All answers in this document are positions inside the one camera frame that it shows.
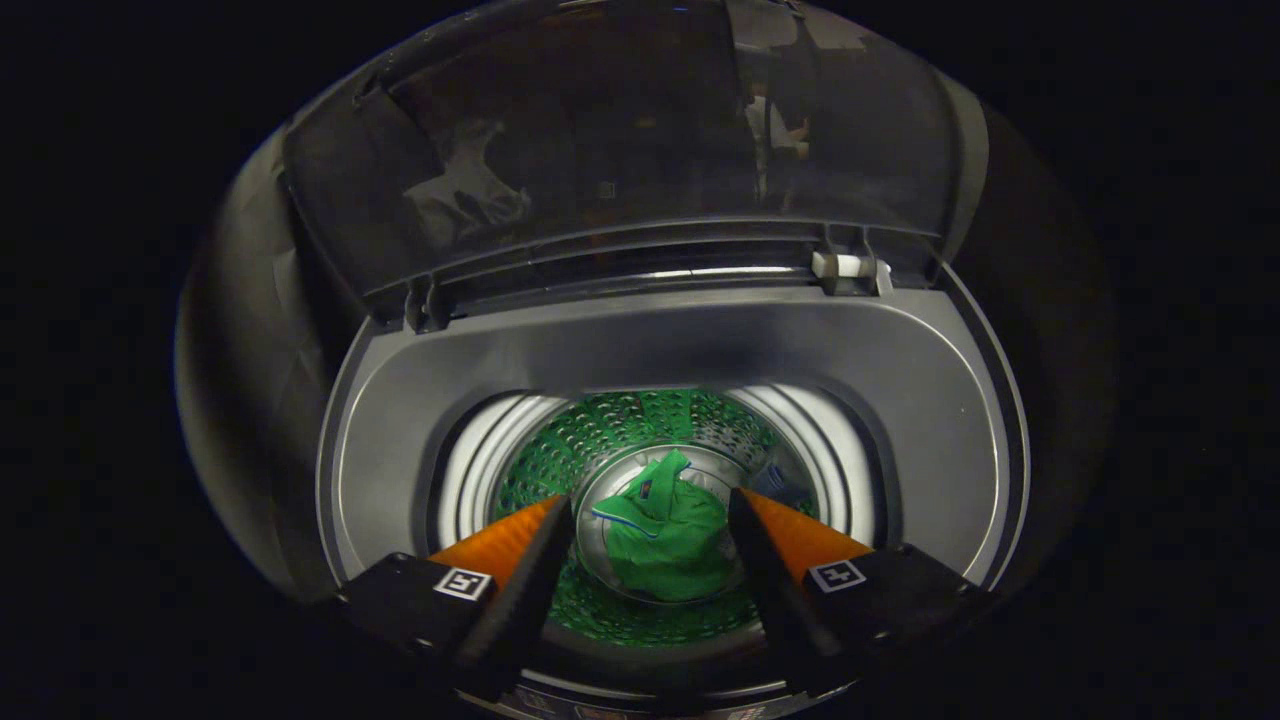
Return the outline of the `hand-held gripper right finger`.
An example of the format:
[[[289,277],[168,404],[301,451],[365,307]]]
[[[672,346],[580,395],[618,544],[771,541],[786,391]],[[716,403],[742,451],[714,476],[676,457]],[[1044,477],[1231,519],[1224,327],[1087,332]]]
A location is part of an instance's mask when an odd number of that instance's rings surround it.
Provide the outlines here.
[[[771,664],[792,692],[901,673],[998,600],[924,550],[872,548],[751,489],[733,489],[728,524]]]

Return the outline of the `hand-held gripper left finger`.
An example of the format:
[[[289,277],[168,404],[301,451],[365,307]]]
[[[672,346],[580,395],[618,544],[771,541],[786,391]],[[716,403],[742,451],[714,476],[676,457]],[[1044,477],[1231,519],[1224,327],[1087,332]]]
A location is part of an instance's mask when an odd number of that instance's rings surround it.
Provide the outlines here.
[[[425,557],[387,555],[338,589],[338,615],[439,692],[495,702],[541,642],[573,538],[554,495]]]

